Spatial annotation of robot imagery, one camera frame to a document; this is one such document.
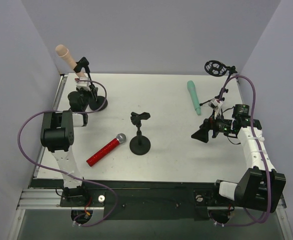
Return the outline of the black mic stand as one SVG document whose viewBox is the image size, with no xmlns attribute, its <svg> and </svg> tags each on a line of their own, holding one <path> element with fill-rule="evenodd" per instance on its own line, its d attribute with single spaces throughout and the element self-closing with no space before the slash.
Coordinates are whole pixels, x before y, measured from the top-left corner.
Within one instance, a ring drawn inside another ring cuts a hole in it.
<svg viewBox="0 0 293 240">
<path fill-rule="evenodd" d="M 143 113 L 136 113 L 131 112 L 131 123 L 137 127 L 136 136 L 133 137 L 130 140 L 129 148 L 131 152 L 135 155 L 142 156 L 149 152 L 151 149 L 151 142 L 150 140 L 142 135 L 141 126 L 142 126 L 142 120 L 148 120 L 151 117 L 151 115 L 148 112 Z"/>
<path fill-rule="evenodd" d="M 94 85 L 91 74 L 90 74 L 90 68 L 89 68 L 89 61 L 86 57 L 82 57 L 79 61 L 76 62 L 77 66 L 75 67 L 76 72 L 83 72 L 85 74 L 85 77 L 89 78 L 90 84 Z M 98 87 L 96 88 L 96 110 L 93 111 L 102 111 L 108 106 L 108 101 L 105 96 L 98 95 Z"/>
</svg>

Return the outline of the pink microphone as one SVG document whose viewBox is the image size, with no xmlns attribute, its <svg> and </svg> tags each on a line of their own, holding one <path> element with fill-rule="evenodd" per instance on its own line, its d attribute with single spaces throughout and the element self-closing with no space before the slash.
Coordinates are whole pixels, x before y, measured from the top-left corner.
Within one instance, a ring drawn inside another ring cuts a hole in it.
<svg viewBox="0 0 293 240">
<path fill-rule="evenodd" d="M 75 68 L 77 66 L 76 61 L 74 60 L 74 58 L 72 57 L 72 55 L 70 54 L 69 49 L 64 46 L 63 44 L 59 44 L 56 46 L 55 48 L 55 52 L 57 53 L 57 55 L 66 62 L 66 64 L 74 71 L 74 73 L 79 77 L 85 77 L 85 74 L 81 71 L 77 72 L 75 71 Z"/>
</svg>

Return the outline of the red glitter microphone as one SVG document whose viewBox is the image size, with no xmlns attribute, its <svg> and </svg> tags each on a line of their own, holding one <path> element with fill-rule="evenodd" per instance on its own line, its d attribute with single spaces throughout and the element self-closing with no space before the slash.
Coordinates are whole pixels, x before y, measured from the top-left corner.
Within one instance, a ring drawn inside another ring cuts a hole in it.
<svg viewBox="0 0 293 240">
<path fill-rule="evenodd" d="M 86 160 L 86 163 L 92 167 L 113 151 L 117 146 L 123 144 L 126 141 L 126 135 L 124 133 L 119 133 L 117 136 L 97 151 L 94 155 Z"/>
</svg>

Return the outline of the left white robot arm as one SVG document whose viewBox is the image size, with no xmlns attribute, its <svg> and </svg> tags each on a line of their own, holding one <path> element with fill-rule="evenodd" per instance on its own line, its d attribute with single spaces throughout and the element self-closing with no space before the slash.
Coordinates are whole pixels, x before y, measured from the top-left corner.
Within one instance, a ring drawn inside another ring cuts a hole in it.
<svg viewBox="0 0 293 240">
<path fill-rule="evenodd" d="M 62 196 L 66 199 L 89 198 L 72 150 L 74 128 L 88 124 L 85 113 L 90 102 L 97 97 L 95 86 L 78 86 L 68 94 L 70 109 L 62 112 L 43 114 L 40 142 L 55 158 L 59 170 L 66 172 L 63 176 Z"/>
</svg>

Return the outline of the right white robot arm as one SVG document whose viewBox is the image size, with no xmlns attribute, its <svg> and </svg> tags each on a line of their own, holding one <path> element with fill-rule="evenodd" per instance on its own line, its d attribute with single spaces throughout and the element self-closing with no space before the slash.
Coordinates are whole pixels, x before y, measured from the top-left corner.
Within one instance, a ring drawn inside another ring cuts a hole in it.
<svg viewBox="0 0 293 240">
<path fill-rule="evenodd" d="M 236 104 L 231 119 L 222 114 L 206 118 L 192 139 L 207 143 L 209 132 L 216 138 L 219 133 L 239 140 L 243 148 L 247 170 L 238 183 L 217 180 L 214 195 L 234 202 L 238 207 L 273 213 L 286 184 L 284 174 L 277 172 L 264 145 L 259 120 L 251 119 L 250 107 Z"/>
</svg>

